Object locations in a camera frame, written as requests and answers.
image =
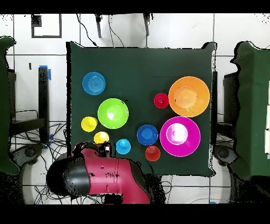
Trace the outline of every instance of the chair leg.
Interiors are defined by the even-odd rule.
[[[99,38],[101,38],[101,30],[100,30],[100,21],[101,21],[101,17],[99,14],[95,14],[95,21],[97,23],[97,28],[98,28],[98,35]]]
[[[146,35],[149,36],[148,22],[150,21],[150,13],[143,14],[144,25],[146,27]]]

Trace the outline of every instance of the orange bowl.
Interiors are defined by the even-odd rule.
[[[171,109],[183,117],[195,117],[205,111],[210,93],[207,85],[200,79],[186,76],[178,79],[170,88]]]

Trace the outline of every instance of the plastic bowl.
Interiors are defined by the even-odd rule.
[[[98,120],[94,117],[85,117],[81,122],[82,129],[86,132],[94,131],[97,125]]]
[[[169,91],[171,109],[184,117],[195,117],[204,112],[209,100],[207,85],[196,77],[187,76],[178,79]]]
[[[102,74],[89,72],[82,80],[82,87],[90,95],[98,95],[105,89],[106,83]]]
[[[131,145],[126,138],[120,139],[116,142],[116,151],[121,154],[125,155],[129,153],[131,149]]]
[[[200,144],[200,130],[197,124],[187,117],[173,117],[161,128],[160,143],[164,150],[173,156],[188,156]]]
[[[108,142],[109,139],[109,135],[107,132],[97,132],[94,136],[94,142],[96,144],[102,144],[104,142]]]
[[[102,102],[98,109],[98,119],[100,123],[109,129],[122,127],[127,122],[128,117],[128,107],[120,99],[107,99]]]
[[[142,145],[152,145],[158,139],[158,131],[152,125],[143,125],[137,131],[137,139]]]
[[[154,162],[158,160],[159,157],[160,157],[160,150],[155,145],[149,145],[146,148],[146,158],[149,161]]]
[[[164,109],[169,104],[169,98],[166,94],[157,94],[154,97],[154,105],[159,109]]]

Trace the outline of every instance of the small blue bowl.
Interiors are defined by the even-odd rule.
[[[82,80],[82,87],[90,95],[98,95],[105,89],[105,79],[97,72],[89,72]]]
[[[116,151],[119,154],[125,155],[129,153],[130,149],[131,145],[127,139],[123,138],[116,142]]]
[[[158,139],[158,131],[152,125],[143,125],[137,131],[137,139],[142,145],[153,145]]]

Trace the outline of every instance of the pink bowl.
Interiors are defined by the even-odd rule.
[[[165,122],[160,131],[160,143],[164,150],[177,157],[192,154],[200,144],[200,130],[187,117],[173,117]]]

